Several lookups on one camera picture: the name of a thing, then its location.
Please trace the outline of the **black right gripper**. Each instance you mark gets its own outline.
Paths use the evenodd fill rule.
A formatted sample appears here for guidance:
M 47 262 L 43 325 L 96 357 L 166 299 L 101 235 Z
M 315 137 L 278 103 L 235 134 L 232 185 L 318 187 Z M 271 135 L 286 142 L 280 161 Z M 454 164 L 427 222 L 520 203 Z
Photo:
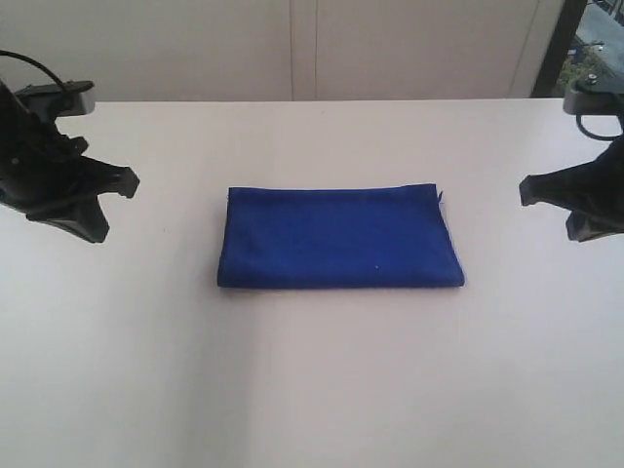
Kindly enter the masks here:
M 546 203 L 575 208 L 565 222 L 570 241 L 583 243 L 622 234 L 621 227 L 606 222 L 623 223 L 623 139 L 613 141 L 594 161 L 527 175 L 519 193 L 523 207 Z

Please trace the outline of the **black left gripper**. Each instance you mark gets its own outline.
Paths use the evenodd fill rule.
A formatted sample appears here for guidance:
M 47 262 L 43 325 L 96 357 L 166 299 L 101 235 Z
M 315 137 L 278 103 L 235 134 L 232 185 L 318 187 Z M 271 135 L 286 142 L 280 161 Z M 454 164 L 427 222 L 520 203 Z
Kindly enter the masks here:
M 6 84 L 1 85 L 1 203 L 29 221 L 50 225 L 89 243 L 103 243 L 108 221 L 98 196 L 78 200 L 81 176 L 73 161 L 88 147 L 41 120 Z M 140 179 L 130 167 L 86 158 L 83 190 L 135 197 Z

